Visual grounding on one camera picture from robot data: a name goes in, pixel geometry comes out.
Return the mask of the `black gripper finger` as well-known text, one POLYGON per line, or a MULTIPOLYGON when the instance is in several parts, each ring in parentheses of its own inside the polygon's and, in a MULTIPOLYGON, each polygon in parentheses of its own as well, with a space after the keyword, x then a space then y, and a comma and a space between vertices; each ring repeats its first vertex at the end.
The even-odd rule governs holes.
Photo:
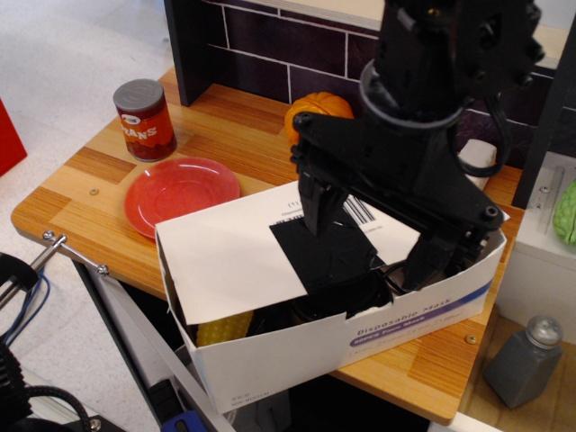
POLYGON ((300 174, 298 190, 304 223, 310 233, 318 237, 328 229, 336 212, 342 209, 346 191, 310 173, 300 174))
POLYGON ((403 266, 402 289, 419 290, 431 278, 442 272, 455 252, 455 244, 438 235, 421 234, 403 266))

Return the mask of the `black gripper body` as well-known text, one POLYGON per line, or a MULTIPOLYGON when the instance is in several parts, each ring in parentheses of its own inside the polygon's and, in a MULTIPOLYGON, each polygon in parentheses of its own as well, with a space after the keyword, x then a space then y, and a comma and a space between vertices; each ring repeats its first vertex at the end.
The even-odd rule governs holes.
POLYGON ((298 113, 292 148, 297 172, 340 187, 419 234, 454 243, 448 266, 475 261, 503 223, 498 206, 464 173, 454 153, 462 108, 433 121, 395 110, 383 76, 370 61, 360 79, 364 115, 350 120, 298 113))

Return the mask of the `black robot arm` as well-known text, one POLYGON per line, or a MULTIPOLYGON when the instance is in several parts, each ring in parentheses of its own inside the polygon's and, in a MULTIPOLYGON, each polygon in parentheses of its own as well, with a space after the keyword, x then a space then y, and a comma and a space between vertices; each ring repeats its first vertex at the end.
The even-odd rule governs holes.
POLYGON ((307 228, 322 234, 356 196, 419 234, 403 266, 415 291, 476 259, 503 221, 475 184, 496 175, 512 136, 500 93, 530 85, 544 57, 531 1, 388 1, 377 50, 360 78, 364 116, 295 115, 292 161, 307 228), (456 146, 464 109, 483 101, 500 134, 494 163, 474 166, 456 146))

